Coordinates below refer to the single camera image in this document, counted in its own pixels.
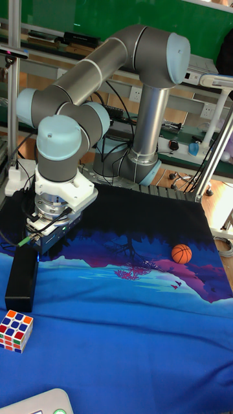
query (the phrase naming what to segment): table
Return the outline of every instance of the table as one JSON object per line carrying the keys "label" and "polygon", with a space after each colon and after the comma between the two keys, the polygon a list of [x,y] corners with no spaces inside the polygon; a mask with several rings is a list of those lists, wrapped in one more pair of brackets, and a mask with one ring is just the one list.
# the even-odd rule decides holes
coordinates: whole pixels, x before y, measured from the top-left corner
{"label": "table", "polygon": [[[60,387],[77,414],[229,411],[233,297],[201,205],[97,188],[39,264],[25,352],[1,350],[0,408]],[[177,243],[187,265],[171,260]],[[11,255],[0,251],[0,318]]]}

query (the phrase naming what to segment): ball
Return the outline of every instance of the ball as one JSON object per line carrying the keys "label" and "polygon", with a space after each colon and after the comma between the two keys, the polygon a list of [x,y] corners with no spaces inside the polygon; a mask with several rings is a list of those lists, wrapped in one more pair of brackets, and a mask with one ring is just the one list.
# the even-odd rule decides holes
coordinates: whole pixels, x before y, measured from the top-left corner
{"label": "ball", "polygon": [[185,265],[188,263],[192,258],[192,251],[186,245],[177,245],[172,249],[172,259],[176,263],[180,263],[181,265]]}

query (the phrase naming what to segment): green board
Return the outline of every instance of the green board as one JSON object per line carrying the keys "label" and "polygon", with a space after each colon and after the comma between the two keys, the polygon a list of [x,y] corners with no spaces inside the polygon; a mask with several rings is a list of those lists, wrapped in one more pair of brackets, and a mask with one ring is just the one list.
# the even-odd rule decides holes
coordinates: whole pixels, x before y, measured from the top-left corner
{"label": "green board", "polygon": [[[0,17],[7,16],[8,0],[0,0]],[[186,36],[192,54],[215,61],[232,28],[233,14],[182,0],[22,0],[21,20],[102,40],[140,23]]]}

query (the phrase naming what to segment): black box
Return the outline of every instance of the black box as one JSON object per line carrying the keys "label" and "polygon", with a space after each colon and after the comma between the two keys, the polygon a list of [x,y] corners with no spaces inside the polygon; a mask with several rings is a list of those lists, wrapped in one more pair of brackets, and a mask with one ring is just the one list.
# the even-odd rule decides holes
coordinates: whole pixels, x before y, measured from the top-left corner
{"label": "black box", "polygon": [[25,245],[16,248],[6,288],[7,310],[32,312],[38,261],[38,252],[31,246]]}

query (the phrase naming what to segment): tree silhouette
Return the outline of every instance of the tree silhouette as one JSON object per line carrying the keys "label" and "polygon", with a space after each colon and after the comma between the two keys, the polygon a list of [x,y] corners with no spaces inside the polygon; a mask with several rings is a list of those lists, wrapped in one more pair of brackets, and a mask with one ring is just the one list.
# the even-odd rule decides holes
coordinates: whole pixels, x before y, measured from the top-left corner
{"label": "tree silhouette", "polygon": [[133,266],[131,263],[127,265],[126,270],[116,270],[115,274],[121,279],[127,280],[138,280],[140,279],[139,276],[145,275],[150,273],[150,269],[145,269],[143,267],[136,267]]}

